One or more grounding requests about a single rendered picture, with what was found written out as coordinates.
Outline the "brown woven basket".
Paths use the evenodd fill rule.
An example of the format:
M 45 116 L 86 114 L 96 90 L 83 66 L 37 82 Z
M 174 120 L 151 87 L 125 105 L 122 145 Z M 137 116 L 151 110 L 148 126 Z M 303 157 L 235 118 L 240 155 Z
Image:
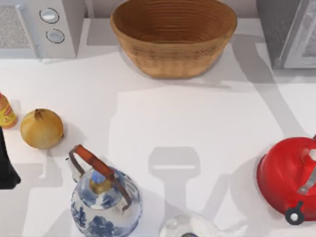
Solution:
M 110 24 L 132 63 L 154 78 L 203 74 L 223 53 L 237 15 L 220 0 L 127 0 Z

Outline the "blue and white teapot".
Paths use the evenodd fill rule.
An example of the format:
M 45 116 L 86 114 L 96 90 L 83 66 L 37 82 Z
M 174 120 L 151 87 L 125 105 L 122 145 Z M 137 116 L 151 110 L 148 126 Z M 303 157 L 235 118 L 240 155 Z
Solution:
M 76 186 L 71 213 L 84 237 L 128 237 L 142 216 L 142 200 L 135 182 L 106 165 L 82 145 L 66 159 Z

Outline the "clear glass object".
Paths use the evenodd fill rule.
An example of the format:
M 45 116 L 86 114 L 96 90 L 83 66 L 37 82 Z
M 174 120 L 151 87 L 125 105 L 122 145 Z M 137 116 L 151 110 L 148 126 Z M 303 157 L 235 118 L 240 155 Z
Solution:
M 204 217 L 186 213 L 165 222 L 159 237 L 220 237 L 218 229 Z

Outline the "yellow onion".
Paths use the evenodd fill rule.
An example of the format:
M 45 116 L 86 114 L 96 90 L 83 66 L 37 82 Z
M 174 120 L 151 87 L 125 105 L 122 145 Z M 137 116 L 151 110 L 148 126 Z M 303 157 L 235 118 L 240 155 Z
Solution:
M 36 149 L 51 149 L 64 136 L 61 118 L 52 110 L 35 109 L 27 113 L 20 124 L 24 142 Z

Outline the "round microwave knob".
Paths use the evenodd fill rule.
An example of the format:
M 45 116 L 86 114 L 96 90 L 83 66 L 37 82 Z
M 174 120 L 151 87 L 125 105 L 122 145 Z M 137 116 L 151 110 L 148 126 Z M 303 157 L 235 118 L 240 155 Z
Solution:
M 54 44 L 60 44 L 65 40 L 65 35 L 58 29 L 53 29 L 45 33 L 47 40 Z
M 53 8 L 46 8 L 39 11 L 41 20 L 48 24 L 55 24 L 59 21 L 59 13 Z

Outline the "red kettle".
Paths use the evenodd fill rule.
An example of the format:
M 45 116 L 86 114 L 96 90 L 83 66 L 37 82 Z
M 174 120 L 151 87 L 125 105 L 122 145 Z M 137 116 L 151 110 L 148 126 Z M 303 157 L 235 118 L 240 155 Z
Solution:
M 274 144 L 259 161 L 256 180 L 264 199 L 289 224 L 316 222 L 316 135 Z

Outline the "orange sauce bottle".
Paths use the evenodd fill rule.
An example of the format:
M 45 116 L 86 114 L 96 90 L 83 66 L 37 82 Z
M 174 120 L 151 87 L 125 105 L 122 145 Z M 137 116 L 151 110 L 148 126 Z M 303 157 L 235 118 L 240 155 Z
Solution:
M 18 118 L 8 99 L 0 92 L 0 127 L 9 129 L 15 126 Z

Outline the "pale microwave oven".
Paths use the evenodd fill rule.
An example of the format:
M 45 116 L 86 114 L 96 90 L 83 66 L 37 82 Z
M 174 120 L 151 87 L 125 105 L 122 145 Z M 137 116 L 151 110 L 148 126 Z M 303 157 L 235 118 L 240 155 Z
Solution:
M 41 20 L 46 8 L 59 13 L 57 23 Z M 85 0 L 0 0 L 0 59 L 76 58 L 85 14 Z M 53 29 L 64 33 L 62 43 L 47 40 Z

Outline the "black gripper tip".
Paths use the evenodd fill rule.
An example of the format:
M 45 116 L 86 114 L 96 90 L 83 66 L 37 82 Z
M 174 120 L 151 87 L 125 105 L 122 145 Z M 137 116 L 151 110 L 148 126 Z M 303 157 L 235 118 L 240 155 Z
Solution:
M 10 162 L 3 130 L 0 127 L 0 190 L 12 190 L 20 182 L 21 178 Z

